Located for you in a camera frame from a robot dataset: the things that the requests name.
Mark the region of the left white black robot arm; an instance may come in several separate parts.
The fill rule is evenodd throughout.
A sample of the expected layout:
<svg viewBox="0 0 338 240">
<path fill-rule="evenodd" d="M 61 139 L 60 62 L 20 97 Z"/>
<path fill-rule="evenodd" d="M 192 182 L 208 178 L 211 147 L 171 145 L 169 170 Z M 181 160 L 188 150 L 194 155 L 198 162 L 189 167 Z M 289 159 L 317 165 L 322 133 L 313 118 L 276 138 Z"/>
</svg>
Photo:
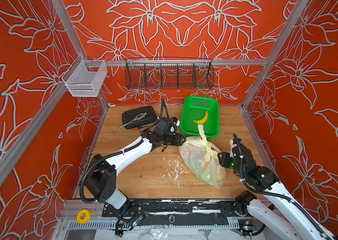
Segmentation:
<svg viewBox="0 0 338 240">
<path fill-rule="evenodd" d="M 162 147 L 182 146 L 186 138 L 177 132 L 179 120 L 171 118 L 164 100 L 157 121 L 145 130 L 134 142 L 107 156 L 95 155 L 79 184 L 82 202 L 105 203 L 111 210 L 125 212 L 129 208 L 129 198 L 117 188 L 117 176 L 128 165 Z"/>
</svg>

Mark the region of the translucent plastic bag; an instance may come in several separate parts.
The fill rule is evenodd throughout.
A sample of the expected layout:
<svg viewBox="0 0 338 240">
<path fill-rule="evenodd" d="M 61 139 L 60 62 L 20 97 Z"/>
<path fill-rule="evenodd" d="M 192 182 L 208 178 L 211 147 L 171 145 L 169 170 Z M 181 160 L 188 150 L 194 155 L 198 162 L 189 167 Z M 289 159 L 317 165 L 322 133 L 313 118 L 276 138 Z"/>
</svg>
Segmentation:
<svg viewBox="0 0 338 240">
<path fill-rule="evenodd" d="M 219 148 L 207 140 L 204 126 L 198 125 L 197 137 L 188 137 L 179 147 L 187 167 L 201 181 L 220 189 L 226 180 L 226 171 L 218 159 Z"/>
</svg>

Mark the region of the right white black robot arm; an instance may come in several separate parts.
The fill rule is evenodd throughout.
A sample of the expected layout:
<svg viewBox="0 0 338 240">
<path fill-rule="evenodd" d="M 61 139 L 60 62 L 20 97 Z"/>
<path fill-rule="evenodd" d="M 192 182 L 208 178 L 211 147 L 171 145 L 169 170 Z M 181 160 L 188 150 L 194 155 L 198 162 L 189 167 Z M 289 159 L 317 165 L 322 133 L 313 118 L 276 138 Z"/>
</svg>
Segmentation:
<svg viewBox="0 0 338 240">
<path fill-rule="evenodd" d="M 315 220 L 269 168 L 257 165 L 237 135 L 230 147 L 230 152 L 219 153 L 218 159 L 247 189 L 235 198 L 237 215 L 256 218 L 283 240 L 338 240 L 338 235 Z"/>
</svg>

